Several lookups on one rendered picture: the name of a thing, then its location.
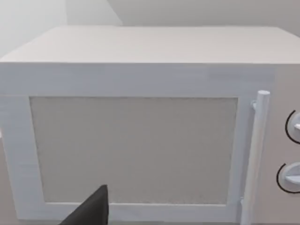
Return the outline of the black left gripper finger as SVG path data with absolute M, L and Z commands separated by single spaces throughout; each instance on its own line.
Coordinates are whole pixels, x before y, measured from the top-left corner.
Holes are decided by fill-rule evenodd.
M 108 225 L 108 186 L 101 185 L 69 214 L 60 225 Z

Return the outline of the pale microwave door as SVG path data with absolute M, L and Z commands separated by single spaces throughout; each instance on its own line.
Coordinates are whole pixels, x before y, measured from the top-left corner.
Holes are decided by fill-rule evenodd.
M 267 64 L 0 62 L 17 218 L 62 220 L 100 184 L 117 221 L 237 222 Z

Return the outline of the pale microwave oven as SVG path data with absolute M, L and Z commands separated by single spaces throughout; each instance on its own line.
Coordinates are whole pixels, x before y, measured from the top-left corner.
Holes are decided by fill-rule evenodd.
M 274 66 L 273 85 L 267 90 L 270 101 L 252 224 L 300 224 L 300 194 L 285 193 L 276 183 L 277 171 L 283 163 L 300 162 L 300 145 L 285 134 L 288 115 L 293 110 L 300 113 L 300 37 L 274 27 L 66 26 L 44 33 L 8 53 L 0 62 Z M 240 224 L 255 116 L 252 104 L 256 99 L 250 103 L 251 137 L 244 156 L 239 219 L 230 223 Z

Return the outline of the pale microwave knob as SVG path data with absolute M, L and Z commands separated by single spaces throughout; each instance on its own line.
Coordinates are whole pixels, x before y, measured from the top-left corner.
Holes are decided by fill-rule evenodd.
M 285 134 L 290 141 L 300 145 L 300 112 L 293 110 L 285 121 Z
M 283 163 L 276 174 L 278 188 L 288 194 L 300 194 L 300 162 Z

